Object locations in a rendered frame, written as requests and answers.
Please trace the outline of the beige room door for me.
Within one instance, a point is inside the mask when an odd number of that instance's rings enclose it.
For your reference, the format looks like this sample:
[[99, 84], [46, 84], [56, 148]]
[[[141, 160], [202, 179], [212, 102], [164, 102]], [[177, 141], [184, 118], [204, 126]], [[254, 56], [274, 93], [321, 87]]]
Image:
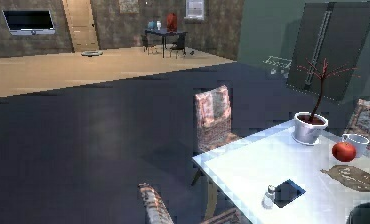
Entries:
[[90, 0], [62, 0], [75, 52], [99, 49]]

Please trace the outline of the red apple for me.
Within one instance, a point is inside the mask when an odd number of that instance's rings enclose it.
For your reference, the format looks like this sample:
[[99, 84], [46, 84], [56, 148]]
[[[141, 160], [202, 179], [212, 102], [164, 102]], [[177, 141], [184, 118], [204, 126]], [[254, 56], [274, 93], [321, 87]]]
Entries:
[[338, 142], [332, 147], [332, 155], [341, 162], [350, 162], [356, 156], [356, 148], [348, 142]]

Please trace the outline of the dark small table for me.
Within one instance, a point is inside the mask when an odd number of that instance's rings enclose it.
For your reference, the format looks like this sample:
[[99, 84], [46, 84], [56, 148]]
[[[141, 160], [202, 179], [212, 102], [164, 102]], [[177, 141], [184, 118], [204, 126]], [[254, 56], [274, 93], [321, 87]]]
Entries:
[[186, 37], [187, 32], [186, 31], [176, 31], [176, 32], [168, 32], [166, 28], [161, 28], [161, 30], [157, 29], [145, 29], [145, 34], [152, 34], [156, 36], [161, 37], [161, 43], [162, 43], [162, 57], [165, 57], [165, 50], [167, 49], [167, 38], [170, 36], [177, 36], [184, 35]]

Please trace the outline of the white bowl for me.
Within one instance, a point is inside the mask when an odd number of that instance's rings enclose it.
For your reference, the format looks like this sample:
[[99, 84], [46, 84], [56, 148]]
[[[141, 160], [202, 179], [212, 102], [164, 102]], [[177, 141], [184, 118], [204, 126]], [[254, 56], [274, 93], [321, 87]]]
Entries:
[[356, 148], [356, 158], [360, 158], [367, 149], [369, 139], [359, 134], [343, 134], [342, 140]]

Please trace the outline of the red box-shaped object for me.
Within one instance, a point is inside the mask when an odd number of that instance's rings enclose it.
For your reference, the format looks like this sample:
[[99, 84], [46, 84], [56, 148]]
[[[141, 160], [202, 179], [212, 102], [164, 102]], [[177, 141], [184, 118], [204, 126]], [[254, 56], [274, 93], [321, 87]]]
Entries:
[[169, 13], [167, 15], [167, 31], [168, 32], [177, 31], [177, 15], [175, 13]]

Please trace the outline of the pink patterned chair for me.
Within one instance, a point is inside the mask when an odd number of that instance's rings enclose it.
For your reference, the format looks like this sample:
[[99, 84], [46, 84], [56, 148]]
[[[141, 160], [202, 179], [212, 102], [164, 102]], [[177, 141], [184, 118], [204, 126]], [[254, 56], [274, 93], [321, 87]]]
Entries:
[[[138, 189], [146, 210], [148, 224], [175, 224], [162, 197], [150, 184], [140, 183]], [[242, 218], [236, 208], [231, 208], [207, 218], [200, 224], [242, 224]]]
[[195, 94], [194, 108], [198, 154], [240, 139], [232, 132], [232, 109], [226, 85]]

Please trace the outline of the red twig plant white pot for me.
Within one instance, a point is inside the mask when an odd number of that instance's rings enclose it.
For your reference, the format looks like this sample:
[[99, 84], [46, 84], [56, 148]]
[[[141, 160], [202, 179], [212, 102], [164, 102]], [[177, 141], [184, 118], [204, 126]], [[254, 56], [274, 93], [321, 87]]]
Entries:
[[297, 112], [293, 117], [293, 139], [300, 144], [313, 146], [316, 144], [322, 131], [327, 128], [329, 124], [329, 121], [324, 116], [317, 114], [317, 110], [324, 96], [324, 82], [328, 77], [340, 76], [344, 72], [356, 70], [356, 67], [349, 67], [347, 64], [343, 64], [329, 71], [329, 62], [324, 58], [321, 69], [318, 69], [310, 61], [308, 61], [307, 66], [298, 65], [297, 69], [306, 71], [308, 74], [313, 74], [318, 78], [320, 83], [318, 98], [313, 110], [311, 112]]

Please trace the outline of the dark chair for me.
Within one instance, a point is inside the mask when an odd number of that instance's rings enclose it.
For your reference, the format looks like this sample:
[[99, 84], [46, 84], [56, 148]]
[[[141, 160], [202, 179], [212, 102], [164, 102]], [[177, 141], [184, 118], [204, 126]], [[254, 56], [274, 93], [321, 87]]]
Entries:
[[177, 41], [170, 47], [170, 52], [173, 52], [173, 51], [175, 51], [176, 53], [182, 52], [183, 55], [186, 55], [184, 35], [180, 35]]
[[150, 54], [150, 50], [151, 49], [154, 49], [155, 52], [158, 52], [157, 50], [157, 47], [158, 47], [158, 43], [154, 42], [154, 41], [150, 41], [148, 39], [148, 36], [146, 34], [143, 34], [141, 36], [141, 41], [142, 41], [142, 46], [143, 46], [143, 50], [147, 53], [147, 54]]

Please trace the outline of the wall-mounted television set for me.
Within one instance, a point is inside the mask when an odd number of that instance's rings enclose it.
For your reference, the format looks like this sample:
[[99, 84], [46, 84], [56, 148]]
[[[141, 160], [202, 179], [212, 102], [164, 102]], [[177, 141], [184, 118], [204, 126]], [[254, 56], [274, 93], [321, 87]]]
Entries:
[[49, 10], [3, 10], [11, 35], [53, 35], [55, 26]]

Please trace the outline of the black rounded object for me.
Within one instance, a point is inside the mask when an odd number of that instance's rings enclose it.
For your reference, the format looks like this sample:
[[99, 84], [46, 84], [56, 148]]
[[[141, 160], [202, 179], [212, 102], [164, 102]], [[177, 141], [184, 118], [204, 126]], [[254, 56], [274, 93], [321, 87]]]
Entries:
[[354, 207], [346, 224], [370, 224], [370, 202]]

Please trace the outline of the framed beige wall picture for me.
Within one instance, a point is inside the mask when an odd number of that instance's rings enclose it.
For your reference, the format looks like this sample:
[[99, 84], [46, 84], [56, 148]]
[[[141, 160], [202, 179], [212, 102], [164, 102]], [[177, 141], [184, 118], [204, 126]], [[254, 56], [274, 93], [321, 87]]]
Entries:
[[121, 14], [138, 14], [139, 0], [118, 0]]

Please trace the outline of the dark grey fridge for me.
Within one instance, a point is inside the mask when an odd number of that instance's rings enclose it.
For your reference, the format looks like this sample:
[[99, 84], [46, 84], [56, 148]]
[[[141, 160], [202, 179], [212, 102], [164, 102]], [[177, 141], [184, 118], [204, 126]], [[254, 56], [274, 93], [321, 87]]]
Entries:
[[[370, 1], [307, 3], [304, 6], [292, 56], [287, 84], [341, 101], [351, 80], [351, 69], [358, 59], [370, 31]], [[330, 71], [346, 70], [321, 82], [311, 65]]]

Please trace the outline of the white framed window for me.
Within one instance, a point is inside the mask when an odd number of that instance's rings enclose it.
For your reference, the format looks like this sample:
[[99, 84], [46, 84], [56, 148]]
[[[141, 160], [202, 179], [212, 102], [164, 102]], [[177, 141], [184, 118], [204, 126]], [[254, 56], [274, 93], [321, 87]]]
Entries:
[[186, 0], [186, 15], [187, 19], [204, 19], [204, 0]]

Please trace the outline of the clear salt shaker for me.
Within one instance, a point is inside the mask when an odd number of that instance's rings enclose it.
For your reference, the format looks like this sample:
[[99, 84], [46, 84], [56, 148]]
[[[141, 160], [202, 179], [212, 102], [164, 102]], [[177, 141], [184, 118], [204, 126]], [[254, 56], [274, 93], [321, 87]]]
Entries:
[[274, 205], [274, 200], [275, 200], [275, 187], [273, 185], [269, 185], [262, 199], [262, 206], [265, 209], [271, 209]]

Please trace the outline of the white dining table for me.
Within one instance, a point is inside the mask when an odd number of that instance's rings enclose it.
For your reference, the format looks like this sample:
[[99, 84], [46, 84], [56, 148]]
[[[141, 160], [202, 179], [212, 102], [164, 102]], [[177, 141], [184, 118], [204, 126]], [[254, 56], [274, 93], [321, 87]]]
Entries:
[[[325, 172], [340, 162], [332, 147], [340, 138], [324, 131], [313, 146], [292, 138], [287, 121], [193, 158], [210, 181], [253, 224], [345, 224], [351, 210], [370, 202], [370, 192], [348, 189]], [[305, 190], [283, 208], [266, 209], [270, 185], [292, 180]]]

